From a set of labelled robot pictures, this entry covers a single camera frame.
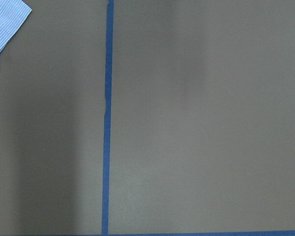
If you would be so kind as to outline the light blue striped shirt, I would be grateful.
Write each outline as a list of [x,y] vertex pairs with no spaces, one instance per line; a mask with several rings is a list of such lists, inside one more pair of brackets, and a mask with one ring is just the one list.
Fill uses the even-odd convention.
[[0,0],[0,53],[31,12],[22,0]]

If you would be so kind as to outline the brown paper table mat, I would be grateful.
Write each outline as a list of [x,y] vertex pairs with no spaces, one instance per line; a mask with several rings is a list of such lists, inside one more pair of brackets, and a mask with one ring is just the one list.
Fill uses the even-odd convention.
[[0,236],[295,236],[295,0],[23,2]]

